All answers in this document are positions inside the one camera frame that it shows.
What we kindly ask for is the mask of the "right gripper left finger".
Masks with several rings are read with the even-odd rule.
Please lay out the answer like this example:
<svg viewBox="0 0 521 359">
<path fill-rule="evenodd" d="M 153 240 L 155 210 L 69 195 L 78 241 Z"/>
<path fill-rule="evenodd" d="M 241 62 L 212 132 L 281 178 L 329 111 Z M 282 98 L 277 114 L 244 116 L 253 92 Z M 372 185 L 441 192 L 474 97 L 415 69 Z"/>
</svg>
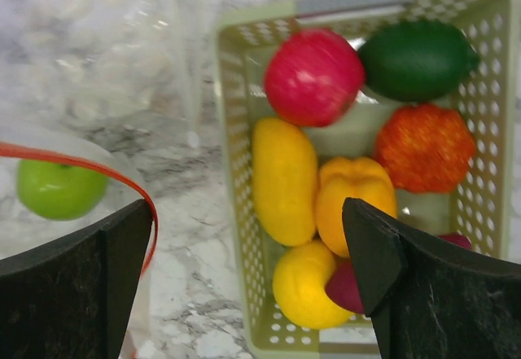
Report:
<svg viewBox="0 0 521 359">
<path fill-rule="evenodd" d="M 3 358 L 117 358 L 152 226 L 137 200 L 1 261 Z"/>
</svg>

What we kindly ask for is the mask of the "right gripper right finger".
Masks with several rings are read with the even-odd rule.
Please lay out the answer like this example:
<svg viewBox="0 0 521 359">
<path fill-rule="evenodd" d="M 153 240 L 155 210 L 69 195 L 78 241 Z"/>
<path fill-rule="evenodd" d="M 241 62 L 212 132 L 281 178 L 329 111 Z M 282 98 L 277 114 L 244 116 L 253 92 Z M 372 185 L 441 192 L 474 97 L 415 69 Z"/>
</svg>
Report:
<svg viewBox="0 0 521 359">
<path fill-rule="evenodd" d="M 361 199 L 342 220 L 383 358 L 518 358 L 520 266 L 466 250 Z"/>
</svg>

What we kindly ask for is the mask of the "purple sweet potato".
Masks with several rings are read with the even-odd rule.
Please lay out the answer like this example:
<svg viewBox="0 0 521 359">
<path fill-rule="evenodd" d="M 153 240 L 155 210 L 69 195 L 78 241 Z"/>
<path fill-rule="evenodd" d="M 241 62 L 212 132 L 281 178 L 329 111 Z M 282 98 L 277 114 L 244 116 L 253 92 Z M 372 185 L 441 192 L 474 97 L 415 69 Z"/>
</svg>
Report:
<svg viewBox="0 0 521 359">
<path fill-rule="evenodd" d="M 469 238 L 462 234 L 442 234 L 438 238 L 475 253 Z M 327 282 L 325 291 L 327 296 L 339 307 L 353 313 L 365 314 L 354 268 L 350 260 L 339 265 Z"/>
</svg>

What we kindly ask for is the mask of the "green apple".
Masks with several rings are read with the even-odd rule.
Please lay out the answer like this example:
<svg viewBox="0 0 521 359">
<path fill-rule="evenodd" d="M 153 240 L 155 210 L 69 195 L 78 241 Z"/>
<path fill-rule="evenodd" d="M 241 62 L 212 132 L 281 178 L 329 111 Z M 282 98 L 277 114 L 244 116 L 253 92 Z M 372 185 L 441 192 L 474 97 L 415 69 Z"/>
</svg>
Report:
<svg viewBox="0 0 521 359">
<path fill-rule="evenodd" d="M 40 217 L 71 221 L 103 199 L 108 177 L 90 169 L 40 160 L 21 160 L 16 188 L 20 202 Z"/>
</svg>

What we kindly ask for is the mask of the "clear zip bag orange zipper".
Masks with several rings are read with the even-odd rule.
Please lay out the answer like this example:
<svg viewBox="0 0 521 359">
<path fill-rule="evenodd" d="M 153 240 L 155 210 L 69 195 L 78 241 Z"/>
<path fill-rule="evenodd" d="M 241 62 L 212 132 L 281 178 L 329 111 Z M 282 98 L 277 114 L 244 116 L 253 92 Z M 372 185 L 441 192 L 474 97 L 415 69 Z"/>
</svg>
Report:
<svg viewBox="0 0 521 359">
<path fill-rule="evenodd" d="M 35 126 L 1 127 L 1 258 L 20 256 L 150 194 L 121 153 Z"/>
</svg>

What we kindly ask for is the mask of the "orange tangerine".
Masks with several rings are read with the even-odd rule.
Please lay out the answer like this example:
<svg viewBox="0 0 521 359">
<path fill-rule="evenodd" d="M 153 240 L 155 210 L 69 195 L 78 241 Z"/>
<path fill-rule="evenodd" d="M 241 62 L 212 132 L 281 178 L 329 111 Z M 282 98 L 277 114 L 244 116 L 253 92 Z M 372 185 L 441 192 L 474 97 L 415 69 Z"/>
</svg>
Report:
<svg viewBox="0 0 521 359">
<path fill-rule="evenodd" d="M 425 103 L 394 111 L 377 135 L 374 158 L 398 189 L 449 193 L 466 176 L 475 150 L 458 111 Z"/>
</svg>

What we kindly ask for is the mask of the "dark green lime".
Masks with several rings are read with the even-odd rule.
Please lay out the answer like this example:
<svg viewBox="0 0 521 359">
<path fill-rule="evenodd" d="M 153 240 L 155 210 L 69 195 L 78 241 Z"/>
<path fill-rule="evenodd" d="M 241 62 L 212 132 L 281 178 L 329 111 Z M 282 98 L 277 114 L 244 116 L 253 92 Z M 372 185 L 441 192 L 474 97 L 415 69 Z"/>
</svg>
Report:
<svg viewBox="0 0 521 359">
<path fill-rule="evenodd" d="M 480 63 L 460 29 L 439 20 L 383 27 L 357 53 L 366 71 L 366 86 L 403 103 L 427 102 L 451 93 Z"/>
</svg>

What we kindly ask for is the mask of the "red apple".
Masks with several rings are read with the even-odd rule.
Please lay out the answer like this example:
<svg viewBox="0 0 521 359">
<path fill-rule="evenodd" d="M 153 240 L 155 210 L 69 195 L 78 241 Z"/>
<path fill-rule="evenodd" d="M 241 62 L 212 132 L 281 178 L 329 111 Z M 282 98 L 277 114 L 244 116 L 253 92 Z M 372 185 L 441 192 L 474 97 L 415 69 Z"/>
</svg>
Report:
<svg viewBox="0 0 521 359">
<path fill-rule="evenodd" d="M 292 35 L 270 60 L 264 86 L 269 104 L 298 126 L 326 127 L 354 104 L 366 72 L 357 52 L 328 28 Z"/>
</svg>

